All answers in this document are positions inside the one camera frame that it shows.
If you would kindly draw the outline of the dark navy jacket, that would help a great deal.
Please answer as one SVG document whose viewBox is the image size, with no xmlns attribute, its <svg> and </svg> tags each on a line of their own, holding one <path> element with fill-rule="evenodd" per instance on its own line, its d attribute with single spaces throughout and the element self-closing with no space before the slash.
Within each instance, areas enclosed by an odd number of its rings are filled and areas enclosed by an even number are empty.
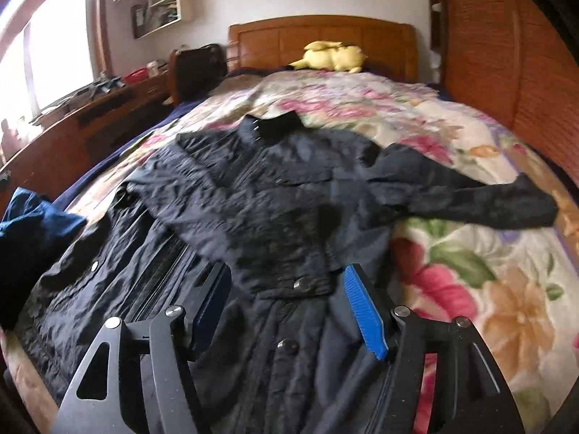
<svg viewBox="0 0 579 434">
<path fill-rule="evenodd" d="M 550 226 L 529 177 L 487 185 L 400 144 L 311 129 L 289 112 L 184 133 L 118 188 L 104 217 L 39 278 L 15 332 L 55 400 L 107 318 L 182 304 L 218 261 L 233 289 L 193 365 L 216 433 L 378 433 L 390 394 L 363 345 L 342 272 L 379 290 L 404 217 Z"/>
</svg>

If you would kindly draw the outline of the floral bed blanket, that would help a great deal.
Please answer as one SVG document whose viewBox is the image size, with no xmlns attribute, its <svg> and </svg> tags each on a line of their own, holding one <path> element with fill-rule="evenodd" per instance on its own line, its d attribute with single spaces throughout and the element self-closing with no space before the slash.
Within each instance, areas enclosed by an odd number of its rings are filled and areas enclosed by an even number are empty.
<svg viewBox="0 0 579 434">
<path fill-rule="evenodd" d="M 56 210 L 2 311 L 53 433 L 574 433 L 578 210 L 482 113 L 244 71 Z"/>
</svg>

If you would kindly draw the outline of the blue cloth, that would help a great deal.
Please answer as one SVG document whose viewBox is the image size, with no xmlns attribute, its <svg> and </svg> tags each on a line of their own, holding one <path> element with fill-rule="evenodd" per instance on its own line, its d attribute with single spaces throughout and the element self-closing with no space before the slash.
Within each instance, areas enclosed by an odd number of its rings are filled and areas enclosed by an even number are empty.
<svg viewBox="0 0 579 434">
<path fill-rule="evenodd" d="M 43 272 L 56 263 L 84 229 L 86 219 L 57 209 L 45 197 L 19 187 L 1 219 L 1 328 L 12 330 Z"/>
</svg>

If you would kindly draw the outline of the navy bed sheet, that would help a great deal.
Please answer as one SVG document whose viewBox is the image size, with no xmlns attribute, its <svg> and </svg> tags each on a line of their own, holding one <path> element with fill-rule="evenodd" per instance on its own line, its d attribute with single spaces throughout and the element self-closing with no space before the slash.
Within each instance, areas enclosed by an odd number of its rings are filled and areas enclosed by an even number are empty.
<svg viewBox="0 0 579 434">
<path fill-rule="evenodd" d="M 93 181 L 95 181 L 95 179 L 99 177 L 100 174 L 103 174 L 106 170 L 109 170 L 110 167 L 113 167 L 119 160 L 121 160 L 121 157 L 123 157 L 124 154 L 128 154 L 128 151 L 132 147 L 138 145 L 140 141 L 144 141 L 145 138 L 152 134 L 155 130 L 158 130 L 161 127 L 165 127 L 169 123 L 179 119 L 181 116 L 184 116 L 193 108 L 204 102 L 207 98 L 208 95 L 205 95 L 199 97 L 198 99 L 180 103 L 175 107 L 174 110 L 172 110 L 171 113 L 169 113 L 169 115 L 164 120 L 161 120 L 161 122 L 156 123 L 153 127 L 148 128 L 148 130 L 145 130 L 131 141 L 128 141 L 107 158 L 97 163 L 96 166 L 92 167 L 86 174 L 80 177 L 80 179 L 78 179 L 72 186 L 70 186 L 57 199 L 55 199 L 53 201 L 53 205 L 58 210 L 66 210 L 66 208 L 69 207 L 70 204 L 72 204 L 73 201 L 77 199 L 77 197 L 84 193 L 84 190 L 87 189 L 87 187 Z"/>
</svg>

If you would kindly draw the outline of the wooden desk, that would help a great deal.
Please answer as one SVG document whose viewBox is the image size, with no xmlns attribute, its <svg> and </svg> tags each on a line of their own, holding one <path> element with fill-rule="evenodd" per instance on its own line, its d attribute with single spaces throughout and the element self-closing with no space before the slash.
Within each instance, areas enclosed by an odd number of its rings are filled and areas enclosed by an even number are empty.
<svg viewBox="0 0 579 434">
<path fill-rule="evenodd" d="M 65 116 L 1 168 L 1 208 L 24 187 L 53 200 L 172 111 L 166 75 L 128 85 Z"/>
</svg>

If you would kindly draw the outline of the wooden chair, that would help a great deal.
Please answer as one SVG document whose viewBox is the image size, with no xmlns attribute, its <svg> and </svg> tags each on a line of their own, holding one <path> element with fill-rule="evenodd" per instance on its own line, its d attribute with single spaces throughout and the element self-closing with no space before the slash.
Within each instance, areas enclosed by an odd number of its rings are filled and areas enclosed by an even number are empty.
<svg viewBox="0 0 579 434">
<path fill-rule="evenodd" d="M 226 53 L 220 44 L 174 50 L 168 63 L 168 90 L 175 105 L 200 99 L 228 73 Z"/>
</svg>

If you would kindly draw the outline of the red basket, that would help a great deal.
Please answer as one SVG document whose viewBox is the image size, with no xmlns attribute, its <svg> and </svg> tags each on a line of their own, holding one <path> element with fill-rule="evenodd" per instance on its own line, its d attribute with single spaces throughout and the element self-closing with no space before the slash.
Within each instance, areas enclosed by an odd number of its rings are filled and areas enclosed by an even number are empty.
<svg viewBox="0 0 579 434">
<path fill-rule="evenodd" d="M 149 77 L 148 69 L 146 67 L 136 69 L 123 77 L 123 82 L 128 85 L 134 85 L 147 80 Z"/>
</svg>

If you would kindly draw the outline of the yellow plush toy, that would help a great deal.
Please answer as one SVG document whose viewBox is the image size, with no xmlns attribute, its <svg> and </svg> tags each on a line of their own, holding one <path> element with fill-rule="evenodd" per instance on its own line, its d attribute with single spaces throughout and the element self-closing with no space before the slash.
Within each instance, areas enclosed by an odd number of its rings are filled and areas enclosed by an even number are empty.
<svg viewBox="0 0 579 434">
<path fill-rule="evenodd" d="M 356 45 L 320 40 L 307 44 L 303 57 L 289 65 L 294 69 L 360 73 L 365 60 L 366 55 Z"/>
</svg>

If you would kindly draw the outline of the wooden slatted wardrobe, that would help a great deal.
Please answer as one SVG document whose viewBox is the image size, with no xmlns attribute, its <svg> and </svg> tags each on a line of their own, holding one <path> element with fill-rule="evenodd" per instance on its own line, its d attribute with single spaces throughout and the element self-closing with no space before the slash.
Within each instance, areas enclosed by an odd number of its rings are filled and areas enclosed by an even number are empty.
<svg viewBox="0 0 579 434">
<path fill-rule="evenodd" d="M 440 0 L 441 82 L 578 177 L 578 0 Z"/>
</svg>

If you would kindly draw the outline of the window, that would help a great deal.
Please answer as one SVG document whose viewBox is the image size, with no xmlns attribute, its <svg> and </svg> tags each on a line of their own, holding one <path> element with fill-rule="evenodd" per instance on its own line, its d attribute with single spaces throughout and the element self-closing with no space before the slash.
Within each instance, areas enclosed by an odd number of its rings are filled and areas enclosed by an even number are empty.
<svg viewBox="0 0 579 434">
<path fill-rule="evenodd" d="M 94 80 L 87 0 L 46 0 L 1 60 L 1 119 L 29 142 L 41 115 Z"/>
</svg>

